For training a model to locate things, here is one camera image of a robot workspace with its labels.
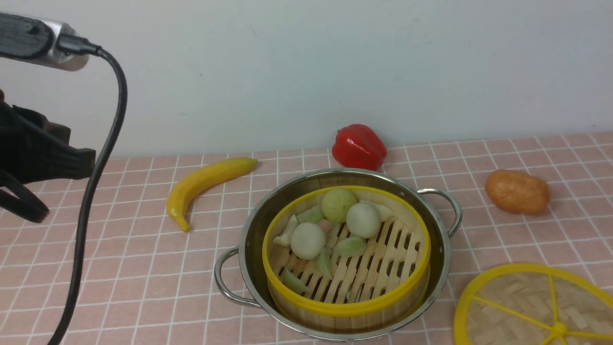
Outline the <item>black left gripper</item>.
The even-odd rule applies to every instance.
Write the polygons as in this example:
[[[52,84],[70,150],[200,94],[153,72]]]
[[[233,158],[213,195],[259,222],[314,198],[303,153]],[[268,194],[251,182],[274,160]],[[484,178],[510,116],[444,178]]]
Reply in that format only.
[[[9,105],[1,95],[0,206],[20,218],[42,223],[49,214],[43,201],[24,184],[91,176],[96,151],[70,146],[71,129],[37,111]]]

